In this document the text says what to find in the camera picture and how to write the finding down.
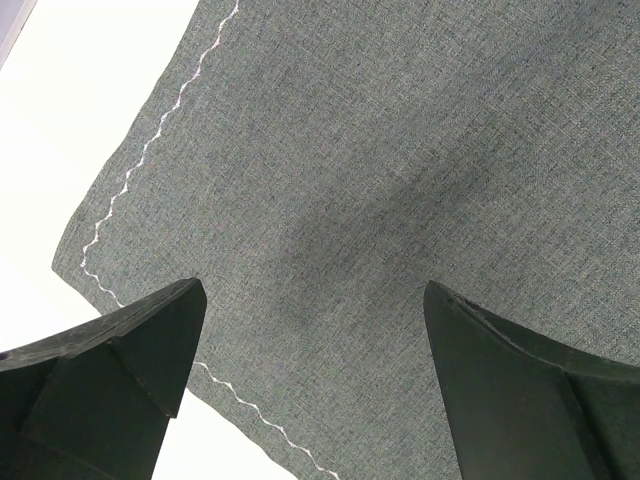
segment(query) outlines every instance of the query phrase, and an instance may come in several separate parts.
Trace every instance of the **white thread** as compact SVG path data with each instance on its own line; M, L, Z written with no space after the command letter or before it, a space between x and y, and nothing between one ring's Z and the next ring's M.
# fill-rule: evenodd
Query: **white thread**
M113 216L113 204L115 203L116 199L122 195L124 195L125 193L127 193L129 191L129 177L131 177L131 174L137 170L138 168L140 168L142 165L144 165L144 160L145 157L147 155L147 150L149 148L149 145L151 145L154 141L156 141L158 138L160 138L162 136L162 127L164 126L164 122L167 120L167 117L172 114L173 112L175 112L178 108L180 108L180 105L182 103L182 94L184 92L184 90L189 86L189 84L191 82L193 82L196 78L198 78L200 76L200 73L202 71L202 62L204 60L204 58L211 52L213 51L218 45L220 45L220 36L222 34L222 28L224 27L224 24L227 23L228 20L230 20L231 18L233 18L233 16L238 13L238 6L239 6L239 2L240 0L236 0L236 5L233 8L233 11L231 12L231 14L225 18L224 20L222 20L222 22L220 22L220 25L218 26L218 38L216 39L215 43L209 47L208 49L206 49L202 55L200 55L200 59L198 60L198 66L196 68L195 73L193 74L193 76L187 80L186 82L184 82L181 86L180 86L180 93L178 94L178 99L176 100L176 103L173 105L173 107L171 107L170 110L167 110L165 113L162 114L162 116L160 117L160 123L158 124L158 131L156 132L156 134L151 137L151 139L144 144L144 146L142 147L142 156L140 157L140 161L134 165L132 168L130 168L129 170L127 170L127 173L125 174L125 181L124 181L124 187L122 187L122 190L120 191L120 193L114 195L113 197L111 197L110 200L110 205L109 205L109 212L107 213L107 216L104 217L102 220L96 222L94 228L95 228L95 235L93 236L93 240L91 241L91 243L85 245L84 247L82 247L82 263L80 264L80 268L82 268L82 270L84 271L84 273L86 275L88 275L89 277L93 278L96 283L98 284L98 288L100 290L102 290L105 293L108 293L109 295L111 295L113 297L113 299L116 301L116 303L118 304L118 306L120 308L124 307L124 305L122 303L120 303L120 301L118 300L118 297L116 297L116 294L113 293L113 291L108 290L106 288L104 288L102 286L102 284L100 283L100 279L98 278L97 275L90 273L87 270L87 250L95 245L96 243L98 243L99 240L99 231L100 231L100 225L102 225L104 222L106 222L109 218L111 218Z
M176 100L176 103L173 105L173 107L171 108L171 110L166 111L161 117L160 117L160 123L158 125L158 131L156 132L156 134L147 142L144 144L144 146L142 147L142 156L140 157L140 161L132 168L130 168L129 170L127 170L126 174L125 174L125 182L124 182L124 187L122 187L122 190L120 191L120 193L118 193L117 195L114 195L113 197L111 197L110 200L110 205L109 205L109 213L107 213L107 216L104 217L102 220L96 222L95 224L95 235L93 237L93 240L91 241L91 243L85 245L84 247L82 247L82 254L83 254L83 258L82 258L82 263L80 264L80 267L82 268L82 270L84 271L84 273L86 275L88 275L89 277L93 278L96 283L98 284L98 288L100 290L102 290L103 292L108 293L109 295L111 295L113 297L113 299L116 301L116 303L118 304L118 306L120 308L123 308L124 305L122 303L120 303L120 300L118 300L118 297L116 296L116 294L111 291L108 290L106 288L104 288L102 286L102 284L100 283L100 279L98 278L98 275L90 273L87 268L87 250L92 246L95 245L96 243L98 243L99 240L99 230L100 230L100 225L102 225L102 223L106 222L109 218L111 218L113 216L113 204L116 201L116 198L124 195L125 193L127 193L129 191L129 177L131 176L131 174L137 170L138 168L140 168L142 165L144 165L144 160L145 160L145 156L147 154L147 149L149 148L149 145L151 145L152 142L154 142L155 140L157 140L158 138L160 138L162 136L162 126L164 125L164 122L166 121L167 117L175 112L178 108L180 108L181 105L181 100L182 100L182 93L184 92L184 90L187 88L187 86L193 82L196 78L198 78L200 76L200 73L202 71L202 61L204 60L204 58L207 56L207 54L209 54L212 50L214 50L219 44L220 44L220 35L222 32L222 27L224 27L224 24L230 20L231 18L233 18L233 16L238 13L238 5L239 5L240 0L236 0L236 5L233 9L233 11L231 12L231 14L225 18L224 20L222 20L222 22L220 22L220 25L218 26L218 38L216 39L215 43L209 47L207 50L205 50L202 55L200 55L200 59L198 60L198 66L196 68L196 72L193 74L193 76L187 80L186 82L184 82L181 86L180 86L180 93L178 94L178 99ZM282 433L282 435L284 435L285 440L287 441L287 443L289 444L289 446L296 448L298 450L302 450L303 452L305 452L309 458L311 458L311 461L313 462L313 464L315 465L315 467L320 470L321 472L326 472L329 473L331 475L333 475L333 477L336 480L340 480L340 477L338 476L337 473L332 472L331 470L326 470L324 468L322 468L320 465L318 465L318 463L316 462L315 458L313 458L313 455L311 454L311 451L307 448L302 448L296 444L294 444L293 442L291 442L291 440L289 440L289 436L287 435L287 433L284 431L284 428L279 426L279 425L275 425L273 423L270 423L269 421L267 421L263 416L262 413L260 412L260 409L258 408L257 405L253 404L253 403L248 403L245 402L244 400L242 400L240 397L238 397L238 395L236 394L235 389L233 388L233 386L228 383L228 382L223 382L221 380L218 380L217 378L215 378L212 374L211 371L209 370L209 367L205 364L205 363L201 363L201 362L193 362L194 365L201 365L203 366L206 370L207 373L209 374L209 376L211 377L211 379L216 382L216 383L220 383L222 385L227 386L232 392L233 395L236 397L236 400L239 403L242 403L244 405L249 405L250 407L253 407L257 412L258 415L260 416L260 419L267 425L272 426L277 428L280 433Z
M231 392L233 393L234 397L236 397L236 400L238 401L238 403L242 403L244 405L248 405L251 408L253 408L256 412L258 412L258 415L260 416L260 420L262 420L263 423L265 423L266 425L269 425L270 427L274 427L276 429L278 429L280 431L280 433L282 433L282 435L284 436L284 439L287 441L287 443L289 444L290 447L296 448L298 450L303 451L304 453L306 453L309 458L311 459L311 461L313 462L313 464L315 465L315 467L320 470L321 472L326 472L331 474L336 480L340 480L340 477L338 476L338 474L336 472L332 472L331 470L327 470L325 468L322 468L320 465L318 465L318 463L316 462L316 459L313 458L313 455L311 454L311 451L308 448L303 448L300 447L298 445L296 445L295 443L293 443L291 440L289 440L289 436L287 435L287 432L284 431L284 428L281 427L280 425L276 425L274 423L271 423L270 421L268 421L266 418L264 418L262 416L262 412L260 412L260 409L258 408L258 406L254 403L249 403L249 402L245 402L244 400L242 400L240 397L238 397L238 394L236 393L235 389L233 388L233 386L229 383L229 382L223 382L222 380L218 380L216 377L214 377L211 374L211 371L209 370L209 367L207 366L206 363L202 363L202 362L193 362L194 365L200 365L201 367L204 367L204 369L207 371L207 373L209 374L209 377L211 377L211 380L213 380L216 383L219 383L221 385L225 385L229 388L229 390L231 390Z

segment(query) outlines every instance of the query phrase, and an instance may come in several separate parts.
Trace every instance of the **cloth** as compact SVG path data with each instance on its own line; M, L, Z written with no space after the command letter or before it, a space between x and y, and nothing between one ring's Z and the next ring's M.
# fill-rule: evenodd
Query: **cloth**
M640 364L639 13L202 0L53 269L201 279L189 389L298 478L460 478L429 280Z

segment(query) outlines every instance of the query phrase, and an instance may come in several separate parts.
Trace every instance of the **black plastic part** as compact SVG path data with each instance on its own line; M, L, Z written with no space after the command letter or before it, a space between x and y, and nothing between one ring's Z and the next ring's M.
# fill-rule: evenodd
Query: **black plastic part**
M150 479L206 306L201 282L181 280L1 354L0 479Z
M558 343L436 282L424 315L464 480L640 479L640 368Z

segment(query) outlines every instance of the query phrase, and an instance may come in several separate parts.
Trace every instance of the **gray fabric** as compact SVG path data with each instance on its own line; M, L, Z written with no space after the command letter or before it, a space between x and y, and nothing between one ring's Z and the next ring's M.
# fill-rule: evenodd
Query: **gray fabric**
M53 269L101 313L82 247L233 6L201 1L64 233ZM640 364L639 11L240 0L86 268L123 304L200 278L198 361L317 466L204 368L189 388L298 478L459 478L429 280Z

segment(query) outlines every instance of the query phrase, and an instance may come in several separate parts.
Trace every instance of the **white background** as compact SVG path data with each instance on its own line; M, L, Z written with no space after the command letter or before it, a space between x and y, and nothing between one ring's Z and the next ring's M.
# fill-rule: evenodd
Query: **white background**
M0 351L100 316L52 272L53 255L75 208L166 68L196 4L38 0L0 69ZM242 8L241 1L225 29L241 21ZM224 48L224 30L218 48ZM185 81L192 74L185 72ZM189 88L198 88L197 81ZM135 188L126 195L135 195ZM280 433L274 429L274 435ZM295 478L189 391L169 424L153 478L181 477Z

